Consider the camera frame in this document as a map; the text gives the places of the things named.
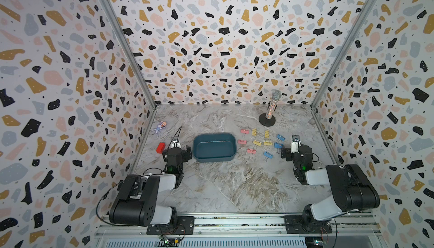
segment red toy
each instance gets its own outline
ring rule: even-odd
[[[160,144],[157,147],[157,153],[162,154],[165,147],[166,144],[164,142],[160,142]]]

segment blue plastic bin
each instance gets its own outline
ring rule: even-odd
[[[230,161],[235,154],[236,142],[231,133],[202,134],[194,138],[193,156],[198,162]]]

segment patterned wall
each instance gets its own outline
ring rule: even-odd
[[[149,107],[97,0],[0,10],[0,246],[90,247]]]
[[[389,247],[434,238],[433,0],[377,0],[319,107],[341,163],[377,189]]]
[[[111,2],[157,104],[307,104],[365,0]]]

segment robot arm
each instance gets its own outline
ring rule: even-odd
[[[294,163],[294,175],[302,185],[308,185],[306,182],[305,174],[307,171],[312,170],[312,148],[305,144],[301,144],[300,136],[292,136],[291,147],[282,148],[282,158],[286,161]]]
[[[119,185],[119,193],[110,209],[111,223],[139,226],[165,224],[176,228],[176,208],[157,205],[157,195],[179,187],[184,175],[184,162],[192,158],[191,147],[182,150],[179,142],[174,140],[163,152],[163,158],[166,166],[161,175],[127,175]]]
[[[313,218],[318,221],[380,205],[377,191],[357,164],[310,170],[306,172],[306,180],[309,185],[330,185],[332,190],[331,196],[310,207]]]

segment aluminum frame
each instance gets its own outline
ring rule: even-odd
[[[319,87],[315,98],[312,101],[312,108],[316,108],[318,106],[319,101],[322,98],[323,93],[327,89],[328,83],[333,79],[333,76],[335,75],[336,71],[338,70],[341,62],[344,60],[345,55],[348,53],[348,50],[350,49],[351,45],[353,44],[356,36],[359,34],[361,27],[366,21],[366,18],[368,17],[368,14],[371,13],[372,8],[374,7],[377,0],[366,0],[363,8],[361,9],[361,12],[359,16],[357,17],[356,22],[354,23],[353,27],[350,29],[350,32],[348,33],[348,36],[344,40],[344,43],[342,44],[342,48],[339,51],[338,55],[336,56],[335,60],[332,63],[332,66],[328,70],[327,74],[324,77],[323,82],[321,83],[321,86]]]
[[[335,152],[335,150],[332,146],[332,143],[328,139],[327,134],[325,133],[325,130],[321,127],[321,121],[320,121],[318,114],[314,110],[311,110],[311,113],[312,113],[312,118],[315,120],[315,124],[316,124],[316,127],[318,128],[319,134],[320,134],[321,138],[323,139],[323,142],[324,142],[324,145],[327,149],[327,152],[333,161],[333,164],[335,164],[335,165],[339,164],[339,158],[337,156],[337,153]]]
[[[145,133],[143,135],[143,139],[140,142],[140,145],[139,145],[139,147],[137,149],[136,157],[134,158],[133,165],[131,166],[130,173],[134,173],[135,170],[136,170],[136,168],[137,168],[138,160],[140,159],[140,156],[142,155],[144,145],[146,143],[146,140],[148,139],[149,133],[151,132],[152,124],[154,123],[156,115],[157,115],[157,109],[155,108],[152,111],[151,116],[149,117],[148,126],[146,127]]]
[[[179,213],[179,216],[194,216],[194,232],[186,235],[184,239],[207,238],[248,238],[265,237],[278,238],[285,236],[318,237],[321,234],[301,232],[300,234],[286,234],[285,215],[301,215],[301,213]],[[339,236],[369,236],[375,242],[374,247],[382,247],[380,229],[370,212],[351,212],[334,218],[337,223]],[[335,234],[335,223],[331,221],[331,227]],[[146,227],[130,226],[116,227],[102,224],[95,238],[98,240],[96,247],[105,247],[104,243],[113,238],[142,238],[155,239],[155,236],[146,235]],[[169,235],[169,238],[181,238],[182,235]]]
[[[135,57],[134,57],[133,52],[130,48],[130,45],[128,45],[128,42],[127,42],[127,39],[125,37],[124,32],[118,23],[118,19],[117,19],[117,16],[116,16],[116,13],[115,13],[113,7],[111,6],[109,0],[99,0],[99,1],[100,1],[102,10],[106,13],[107,19],[108,19],[111,27],[113,28],[113,31],[114,31],[118,41],[120,42],[120,46],[121,46],[122,50],[124,50],[124,52],[125,52],[125,56],[127,57],[127,60],[133,69],[133,73],[135,74],[137,81],[138,81],[140,87],[142,88],[144,95],[146,96],[146,101],[151,105],[152,109],[155,110],[155,108],[156,108],[155,101],[152,98],[152,94],[149,91],[148,85],[146,84],[146,82],[143,78],[142,72],[138,68],[137,61],[135,60]]]

